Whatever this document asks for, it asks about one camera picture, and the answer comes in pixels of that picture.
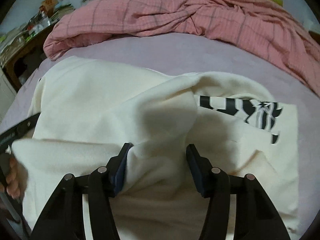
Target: white fabric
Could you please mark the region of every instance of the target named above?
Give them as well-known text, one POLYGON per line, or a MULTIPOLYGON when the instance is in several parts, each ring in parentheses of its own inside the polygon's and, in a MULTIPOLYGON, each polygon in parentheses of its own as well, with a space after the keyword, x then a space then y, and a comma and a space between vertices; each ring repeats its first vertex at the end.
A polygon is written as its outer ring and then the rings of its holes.
MULTIPOLYGON (((131 142, 124 189, 111 201, 121 239, 199 237, 208 200, 197 193, 188 170, 189 143, 229 174, 253 173, 287 228, 295 229, 295 106, 282 104, 284 112, 277 121, 281 136, 271 144, 268 131, 199 107, 195 95, 273 101, 262 85, 229 73, 172 77, 77 57, 56 64, 41 79, 32 99, 29 114, 41 112, 33 138, 12 145, 28 171, 23 207, 30 226, 66 173, 89 174, 131 142)), ((84 221, 91 239, 87 214, 84 221)))

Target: cluttered shelf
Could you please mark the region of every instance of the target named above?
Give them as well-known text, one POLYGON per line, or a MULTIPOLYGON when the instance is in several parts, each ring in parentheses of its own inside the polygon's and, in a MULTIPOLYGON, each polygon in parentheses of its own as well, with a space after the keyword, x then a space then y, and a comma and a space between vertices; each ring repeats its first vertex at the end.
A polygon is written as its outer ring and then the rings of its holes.
POLYGON ((55 0, 44 1, 28 24, 14 28, 0 38, 0 66, 16 91, 46 58, 43 44, 55 24, 74 11, 71 4, 54 8, 56 3, 55 0), (26 59, 30 55, 33 55, 32 59, 26 59))

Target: bed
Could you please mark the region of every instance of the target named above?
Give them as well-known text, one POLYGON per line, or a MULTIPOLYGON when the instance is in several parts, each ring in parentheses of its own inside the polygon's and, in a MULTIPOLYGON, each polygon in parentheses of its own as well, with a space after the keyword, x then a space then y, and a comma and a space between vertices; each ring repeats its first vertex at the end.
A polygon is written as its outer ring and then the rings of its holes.
POLYGON ((43 61, 19 90, 0 124, 0 132, 27 117, 39 79, 57 62, 70 56, 121 62, 168 75, 206 71, 235 73, 264 85, 278 102, 296 105, 299 119, 300 176, 300 225, 297 235, 302 235, 310 226, 320 209, 320 100, 297 79, 251 53, 202 36, 185 33, 167 33, 152 37, 120 35, 99 44, 70 49, 57 61, 43 61))

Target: black graphic print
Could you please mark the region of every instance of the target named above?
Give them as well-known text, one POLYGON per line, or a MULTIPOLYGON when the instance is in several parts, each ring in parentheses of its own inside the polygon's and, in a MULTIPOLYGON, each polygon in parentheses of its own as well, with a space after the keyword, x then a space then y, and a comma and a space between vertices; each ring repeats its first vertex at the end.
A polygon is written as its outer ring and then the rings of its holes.
MULTIPOLYGON (((239 114, 239 117, 243 117, 245 114, 245 123, 270 132, 276 124, 276 118, 283 110, 282 108, 278 109, 279 104, 276 102, 261 102, 255 99, 242 100, 234 98, 225 98, 225 109, 213 108, 210 105, 210 97, 208 96, 200 96, 200 106, 232 116, 239 114), (236 100, 241 101, 240 105, 242 105, 242 109, 237 109, 236 100), (256 117, 255 121, 253 121, 252 118, 250 119, 250 117, 254 115, 256 117)), ((271 135, 271 143, 275 144, 279 139, 279 134, 271 133, 271 135)))

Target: pink comforter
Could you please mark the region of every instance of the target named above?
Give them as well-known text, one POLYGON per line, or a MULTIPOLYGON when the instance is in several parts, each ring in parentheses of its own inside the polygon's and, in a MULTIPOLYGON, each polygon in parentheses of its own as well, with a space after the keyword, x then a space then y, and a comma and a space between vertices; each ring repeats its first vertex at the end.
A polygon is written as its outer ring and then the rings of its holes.
POLYGON ((320 46, 269 0, 94 0, 58 22, 44 51, 56 60, 70 48, 96 44, 113 34, 144 37, 168 32, 234 44, 320 95, 320 46))

